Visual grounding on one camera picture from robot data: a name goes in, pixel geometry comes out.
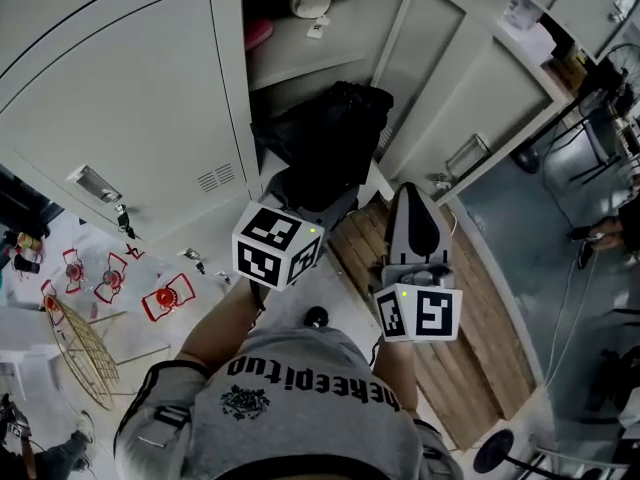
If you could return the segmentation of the wooden steps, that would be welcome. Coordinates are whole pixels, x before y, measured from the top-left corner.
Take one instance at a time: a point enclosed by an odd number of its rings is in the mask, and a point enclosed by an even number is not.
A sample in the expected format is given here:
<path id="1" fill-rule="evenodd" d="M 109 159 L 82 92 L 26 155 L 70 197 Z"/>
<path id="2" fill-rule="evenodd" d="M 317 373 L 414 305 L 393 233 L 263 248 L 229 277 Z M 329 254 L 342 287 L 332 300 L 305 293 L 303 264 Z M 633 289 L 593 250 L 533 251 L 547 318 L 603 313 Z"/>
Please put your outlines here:
<path id="1" fill-rule="evenodd" d="M 455 286 L 463 292 L 458 337 L 419 344 L 415 375 L 454 447 L 467 451 L 499 421 L 510 420 L 533 394 L 536 382 L 512 319 L 476 248 L 450 210 Z M 347 216 L 329 247 L 372 314 L 372 267 L 386 251 L 389 207 L 376 198 Z"/>

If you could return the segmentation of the white tag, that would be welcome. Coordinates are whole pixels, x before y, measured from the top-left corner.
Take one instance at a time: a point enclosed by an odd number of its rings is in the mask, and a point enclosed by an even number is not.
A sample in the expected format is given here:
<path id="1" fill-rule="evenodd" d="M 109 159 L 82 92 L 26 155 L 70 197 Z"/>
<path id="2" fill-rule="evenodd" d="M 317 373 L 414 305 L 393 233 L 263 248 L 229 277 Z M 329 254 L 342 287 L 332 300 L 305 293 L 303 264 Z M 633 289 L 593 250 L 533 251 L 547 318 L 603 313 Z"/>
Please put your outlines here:
<path id="1" fill-rule="evenodd" d="M 326 27 L 331 23 L 331 19 L 327 15 L 319 16 L 313 25 L 310 26 L 306 33 L 306 37 L 313 40 L 321 40 Z"/>

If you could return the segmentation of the black round-base floor fan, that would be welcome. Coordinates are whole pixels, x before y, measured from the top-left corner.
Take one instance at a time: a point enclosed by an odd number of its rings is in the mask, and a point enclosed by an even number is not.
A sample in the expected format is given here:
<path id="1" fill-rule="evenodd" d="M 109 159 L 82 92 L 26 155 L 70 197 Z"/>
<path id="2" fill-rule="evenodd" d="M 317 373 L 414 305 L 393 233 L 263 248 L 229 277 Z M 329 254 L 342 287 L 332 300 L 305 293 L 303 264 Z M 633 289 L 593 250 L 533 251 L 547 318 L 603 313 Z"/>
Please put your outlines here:
<path id="1" fill-rule="evenodd" d="M 555 473 L 510 457 L 509 453 L 514 440 L 514 433 L 509 429 L 502 429 L 494 433 L 478 449 L 472 465 L 473 470 L 479 474 L 487 474 L 507 462 L 528 473 L 536 473 L 548 479 L 562 480 L 562 477 Z"/>

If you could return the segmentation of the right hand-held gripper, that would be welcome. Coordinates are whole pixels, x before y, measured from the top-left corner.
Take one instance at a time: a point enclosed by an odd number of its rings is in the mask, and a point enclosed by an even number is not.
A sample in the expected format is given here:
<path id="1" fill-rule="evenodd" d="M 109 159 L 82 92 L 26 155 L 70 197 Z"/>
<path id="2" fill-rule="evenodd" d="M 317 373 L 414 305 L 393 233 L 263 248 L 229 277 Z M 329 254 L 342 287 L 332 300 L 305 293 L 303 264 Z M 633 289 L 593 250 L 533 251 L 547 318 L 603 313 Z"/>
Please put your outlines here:
<path id="1" fill-rule="evenodd" d="M 428 214 L 421 236 L 428 252 L 427 265 L 414 250 L 417 230 L 415 186 L 404 183 L 395 193 L 385 241 L 389 264 L 382 271 L 383 288 L 373 295 L 382 336 L 387 342 L 453 341 L 460 327 L 463 292 L 454 287 L 451 228 L 438 205 L 418 191 Z"/>

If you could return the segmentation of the person's left forearm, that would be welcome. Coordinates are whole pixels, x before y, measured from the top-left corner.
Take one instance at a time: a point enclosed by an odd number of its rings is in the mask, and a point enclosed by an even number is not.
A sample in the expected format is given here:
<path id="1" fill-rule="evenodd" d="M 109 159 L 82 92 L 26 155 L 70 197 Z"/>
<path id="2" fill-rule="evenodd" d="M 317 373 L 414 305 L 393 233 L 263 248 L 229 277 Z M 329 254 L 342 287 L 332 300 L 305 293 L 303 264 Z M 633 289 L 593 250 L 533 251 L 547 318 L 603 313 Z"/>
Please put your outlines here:
<path id="1" fill-rule="evenodd" d="M 236 356 L 269 292 L 262 285 L 253 289 L 248 279 L 241 278 L 196 324 L 175 359 L 195 363 L 214 374 Z"/>

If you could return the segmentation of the black garment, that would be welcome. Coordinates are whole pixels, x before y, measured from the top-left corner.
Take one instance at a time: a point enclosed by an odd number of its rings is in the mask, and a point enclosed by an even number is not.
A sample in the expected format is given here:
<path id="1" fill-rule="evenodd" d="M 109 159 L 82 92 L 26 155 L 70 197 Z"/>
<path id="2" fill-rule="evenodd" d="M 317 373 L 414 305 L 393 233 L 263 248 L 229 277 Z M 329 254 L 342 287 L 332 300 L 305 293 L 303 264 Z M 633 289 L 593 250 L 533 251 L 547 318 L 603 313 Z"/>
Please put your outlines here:
<path id="1" fill-rule="evenodd" d="M 339 81 L 319 96 L 251 125 L 256 141 L 283 160 L 286 205 L 323 212 L 365 183 L 394 106 L 380 88 Z"/>

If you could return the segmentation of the person's grey printed shirt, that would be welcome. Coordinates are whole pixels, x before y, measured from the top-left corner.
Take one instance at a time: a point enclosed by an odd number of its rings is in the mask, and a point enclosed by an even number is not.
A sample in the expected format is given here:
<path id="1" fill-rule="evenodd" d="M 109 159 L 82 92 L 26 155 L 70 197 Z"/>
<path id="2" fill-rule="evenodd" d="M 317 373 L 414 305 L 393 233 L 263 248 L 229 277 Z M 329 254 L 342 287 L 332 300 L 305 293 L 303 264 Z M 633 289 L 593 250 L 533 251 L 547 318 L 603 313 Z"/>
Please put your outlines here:
<path id="1" fill-rule="evenodd" d="M 437 430 L 332 328 L 255 331 L 215 373 L 154 365 L 114 458 L 121 480 L 463 480 Z"/>

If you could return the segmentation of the pink pouch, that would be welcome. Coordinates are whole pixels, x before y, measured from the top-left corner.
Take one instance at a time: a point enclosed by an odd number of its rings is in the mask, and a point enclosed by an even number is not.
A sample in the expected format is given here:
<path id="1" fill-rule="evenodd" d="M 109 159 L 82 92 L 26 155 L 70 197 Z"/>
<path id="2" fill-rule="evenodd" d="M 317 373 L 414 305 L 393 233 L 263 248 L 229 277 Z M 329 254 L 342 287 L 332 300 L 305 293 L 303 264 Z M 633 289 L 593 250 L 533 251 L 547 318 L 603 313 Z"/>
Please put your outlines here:
<path id="1" fill-rule="evenodd" d="M 243 25 L 243 31 L 244 49 L 249 52 L 272 36 L 274 26 L 272 21 L 267 18 L 256 18 L 246 21 Z"/>

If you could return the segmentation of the grey metal locker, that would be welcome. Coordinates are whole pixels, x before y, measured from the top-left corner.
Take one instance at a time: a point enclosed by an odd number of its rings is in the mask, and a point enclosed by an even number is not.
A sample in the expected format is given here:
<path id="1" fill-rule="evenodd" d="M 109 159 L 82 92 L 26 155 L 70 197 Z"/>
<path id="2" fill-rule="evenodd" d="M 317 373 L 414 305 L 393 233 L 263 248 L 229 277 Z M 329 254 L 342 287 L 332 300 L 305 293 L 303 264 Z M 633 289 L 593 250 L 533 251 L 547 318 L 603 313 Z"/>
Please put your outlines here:
<path id="1" fill-rule="evenodd" d="M 338 81 L 388 91 L 375 169 L 444 202 L 568 100 L 501 25 L 508 0 L 0 0 L 0 165 L 96 227 L 187 271 L 231 267 L 260 197 L 251 125 Z M 252 51 L 243 25 L 272 21 Z"/>

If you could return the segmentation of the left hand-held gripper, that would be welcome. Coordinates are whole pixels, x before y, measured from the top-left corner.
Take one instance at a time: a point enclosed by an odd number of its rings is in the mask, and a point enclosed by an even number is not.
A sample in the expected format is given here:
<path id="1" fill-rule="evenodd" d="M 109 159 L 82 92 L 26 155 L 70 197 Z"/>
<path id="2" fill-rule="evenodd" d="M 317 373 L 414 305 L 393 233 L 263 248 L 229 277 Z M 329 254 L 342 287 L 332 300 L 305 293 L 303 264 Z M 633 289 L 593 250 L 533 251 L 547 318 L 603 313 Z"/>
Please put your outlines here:
<path id="1" fill-rule="evenodd" d="M 289 165 L 267 148 L 258 155 L 260 197 L 274 176 Z M 347 189 L 327 210 L 327 225 L 336 228 L 358 209 L 358 187 Z M 327 229 L 279 209 L 248 203 L 232 233 L 234 271 L 283 291 L 317 263 Z"/>

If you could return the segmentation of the white printed box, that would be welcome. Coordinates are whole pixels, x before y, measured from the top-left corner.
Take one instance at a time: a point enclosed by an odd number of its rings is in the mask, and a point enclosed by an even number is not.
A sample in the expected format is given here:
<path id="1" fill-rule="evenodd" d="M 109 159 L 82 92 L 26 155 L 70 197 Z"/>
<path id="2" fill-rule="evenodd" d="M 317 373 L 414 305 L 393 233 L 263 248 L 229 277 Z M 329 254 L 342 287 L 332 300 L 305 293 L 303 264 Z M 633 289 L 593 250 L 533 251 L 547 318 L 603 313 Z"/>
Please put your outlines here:
<path id="1" fill-rule="evenodd" d="M 511 28 L 526 32 L 542 17 L 544 11 L 530 0 L 509 0 L 502 20 Z"/>

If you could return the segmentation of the black standing fan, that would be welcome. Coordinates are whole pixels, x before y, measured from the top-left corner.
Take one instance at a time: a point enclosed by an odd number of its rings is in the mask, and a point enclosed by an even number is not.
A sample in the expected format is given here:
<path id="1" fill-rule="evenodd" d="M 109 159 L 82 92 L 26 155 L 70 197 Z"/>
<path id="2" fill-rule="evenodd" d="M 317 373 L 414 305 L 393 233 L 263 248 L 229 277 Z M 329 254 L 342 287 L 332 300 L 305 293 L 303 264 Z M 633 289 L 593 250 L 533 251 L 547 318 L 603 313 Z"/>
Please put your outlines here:
<path id="1" fill-rule="evenodd" d="M 556 144 L 572 131 L 584 132 L 602 169 L 620 159 L 616 136 L 629 111 L 640 102 L 640 45 L 614 46 L 599 63 L 586 63 L 585 77 L 573 100 L 511 153 L 529 174 L 543 164 L 536 144 L 544 136 Z"/>

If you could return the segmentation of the person's right forearm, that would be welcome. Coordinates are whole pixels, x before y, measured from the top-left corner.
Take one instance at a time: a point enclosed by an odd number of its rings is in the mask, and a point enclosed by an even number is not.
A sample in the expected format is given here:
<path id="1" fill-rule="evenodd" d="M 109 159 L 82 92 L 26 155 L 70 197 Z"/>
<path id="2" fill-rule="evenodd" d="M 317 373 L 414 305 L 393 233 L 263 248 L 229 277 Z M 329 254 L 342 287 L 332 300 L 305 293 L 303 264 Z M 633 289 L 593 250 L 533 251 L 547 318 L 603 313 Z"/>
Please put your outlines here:
<path id="1" fill-rule="evenodd" d="M 402 409 L 412 417 L 418 418 L 414 357 L 411 343 L 382 341 L 373 363 L 373 373 L 394 392 Z"/>

